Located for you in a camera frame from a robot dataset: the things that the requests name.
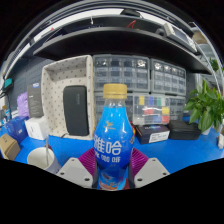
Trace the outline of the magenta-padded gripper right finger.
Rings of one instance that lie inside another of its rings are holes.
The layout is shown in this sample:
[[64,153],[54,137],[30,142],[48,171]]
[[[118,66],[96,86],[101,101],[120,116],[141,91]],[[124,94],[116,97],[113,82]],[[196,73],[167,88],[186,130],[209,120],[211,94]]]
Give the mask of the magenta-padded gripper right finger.
[[128,168],[131,188],[140,188],[169,175],[168,170],[157,158],[148,158],[136,148],[133,149]]

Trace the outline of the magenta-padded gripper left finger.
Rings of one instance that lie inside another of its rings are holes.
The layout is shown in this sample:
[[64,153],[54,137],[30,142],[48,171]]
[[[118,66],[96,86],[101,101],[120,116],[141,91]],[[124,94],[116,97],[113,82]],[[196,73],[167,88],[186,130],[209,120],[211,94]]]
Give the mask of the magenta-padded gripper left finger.
[[96,188],[98,170],[94,149],[87,150],[78,158],[69,158],[57,175],[81,187]]

